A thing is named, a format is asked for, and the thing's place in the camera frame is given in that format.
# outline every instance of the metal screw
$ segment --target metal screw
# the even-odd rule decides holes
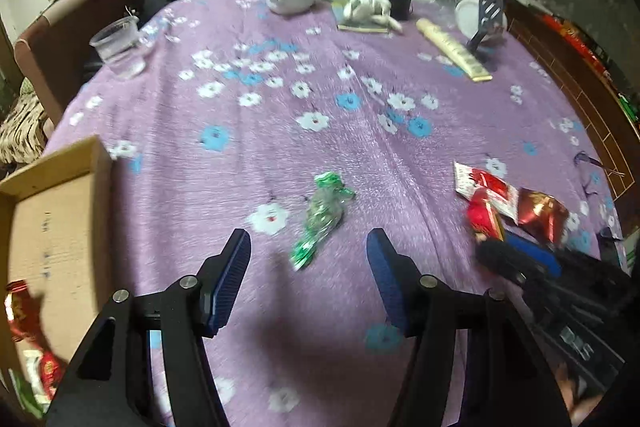
[[[438,280],[433,275],[423,275],[420,277],[420,284],[425,288],[435,288]]]
[[[504,301],[504,292],[501,292],[500,290],[489,288],[489,296],[494,301]]]
[[[198,280],[193,275],[186,275],[185,277],[180,279],[180,286],[182,286],[185,290],[193,288],[196,284],[198,284]]]
[[[113,300],[116,302],[124,302],[129,298],[129,292],[126,290],[118,290],[113,294]]]

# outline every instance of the clear plastic cup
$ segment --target clear plastic cup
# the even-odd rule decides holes
[[[123,80],[142,73],[146,66],[139,48],[137,24],[137,17],[124,17],[101,29],[89,41],[105,65]]]

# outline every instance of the white plush toy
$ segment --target white plush toy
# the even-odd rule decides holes
[[[344,20],[354,22],[373,21],[402,33],[402,25],[391,17],[390,0],[325,0],[344,4]]]

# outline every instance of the brown chair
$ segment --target brown chair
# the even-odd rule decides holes
[[[28,79],[54,125],[82,86],[89,40],[123,17],[125,6],[139,9],[142,0],[59,0],[18,38],[15,62]]]

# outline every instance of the green candy wrapper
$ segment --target green candy wrapper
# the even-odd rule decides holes
[[[314,179],[317,188],[306,211],[305,233],[291,252],[294,270],[300,270],[311,263],[318,245],[340,223],[345,201],[356,195],[353,190],[344,186],[336,172],[325,172]]]

